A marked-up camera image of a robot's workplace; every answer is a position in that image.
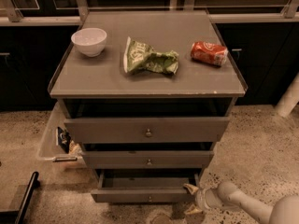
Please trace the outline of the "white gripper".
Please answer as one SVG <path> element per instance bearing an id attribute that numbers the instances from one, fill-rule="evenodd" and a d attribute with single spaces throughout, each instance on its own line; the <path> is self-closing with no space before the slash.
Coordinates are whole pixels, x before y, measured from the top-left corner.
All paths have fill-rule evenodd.
<path id="1" fill-rule="evenodd" d="M 186 216 L 203 214 L 204 210 L 217 207 L 217 199 L 214 189 L 199 189 L 192 184 L 184 184 L 183 187 L 191 194 L 195 195 L 195 204 L 191 204 L 185 211 Z"/>

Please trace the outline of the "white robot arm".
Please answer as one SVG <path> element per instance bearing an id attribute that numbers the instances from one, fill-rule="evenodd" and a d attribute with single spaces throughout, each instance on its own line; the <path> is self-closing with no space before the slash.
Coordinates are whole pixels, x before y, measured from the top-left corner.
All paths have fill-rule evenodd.
<path id="1" fill-rule="evenodd" d="M 194 203 L 186 211 L 188 215 L 218 208 L 242 210 L 259 224 L 299 224 L 298 195 L 283 197 L 270 206 L 250 197 L 229 181 L 221 182 L 214 189 L 200 189 L 192 184 L 183 187 L 194 197 Z"/>

